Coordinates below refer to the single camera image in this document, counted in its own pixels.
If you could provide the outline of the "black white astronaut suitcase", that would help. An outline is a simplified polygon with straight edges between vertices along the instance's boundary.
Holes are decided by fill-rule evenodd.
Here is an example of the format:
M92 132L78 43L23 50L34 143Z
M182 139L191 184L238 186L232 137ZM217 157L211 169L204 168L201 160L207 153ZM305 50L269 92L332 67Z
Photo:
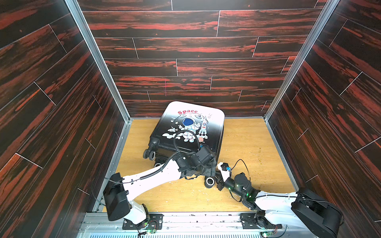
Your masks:
M218 156L224 132L225 114L220 109L185 102L171 102L150 136L143 157L161 166L175 152L197 152L208 146ZM204 176L207 188L214 186L214 177Z

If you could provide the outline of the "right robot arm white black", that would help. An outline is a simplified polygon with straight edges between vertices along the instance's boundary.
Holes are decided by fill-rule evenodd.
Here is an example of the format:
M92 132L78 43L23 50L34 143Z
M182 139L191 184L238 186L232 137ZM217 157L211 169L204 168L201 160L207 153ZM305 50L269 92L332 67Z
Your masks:
M218 190L228 189L239 202L253 210L257 226L274 229L287 225L308 229L319 238L336 238L343 222L340 209L308 188L292 193L269 193L252 187L244 173L231 177L229 171L216 172Z

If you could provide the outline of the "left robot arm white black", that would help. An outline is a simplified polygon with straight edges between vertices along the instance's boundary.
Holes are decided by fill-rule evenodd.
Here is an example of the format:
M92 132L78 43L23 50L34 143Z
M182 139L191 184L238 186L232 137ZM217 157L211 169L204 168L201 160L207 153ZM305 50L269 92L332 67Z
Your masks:
M134 201L141 194L164 183L215 174L216 154L207 146L197 152L177 151L164 164L139 174L122 177L120 173L107 178L103 191L109 221L126 219L135 225L148 221L148 210Z

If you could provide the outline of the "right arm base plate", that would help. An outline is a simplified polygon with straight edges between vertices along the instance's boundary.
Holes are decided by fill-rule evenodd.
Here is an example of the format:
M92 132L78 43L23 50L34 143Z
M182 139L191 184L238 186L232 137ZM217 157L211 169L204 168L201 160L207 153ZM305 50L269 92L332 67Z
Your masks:
M276 228L282 228L282 225L272 224L265 217L264 212L258 213L241 213L240 220L243 226L243 229L270 229L274 230Z

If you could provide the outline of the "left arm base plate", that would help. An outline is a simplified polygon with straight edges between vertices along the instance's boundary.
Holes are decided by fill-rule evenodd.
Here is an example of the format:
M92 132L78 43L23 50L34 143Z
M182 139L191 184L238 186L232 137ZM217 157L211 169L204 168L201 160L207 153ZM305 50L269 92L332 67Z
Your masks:
M137 225L124 219L122 230L161 230L163 226L163 214L149 213L148 217Z

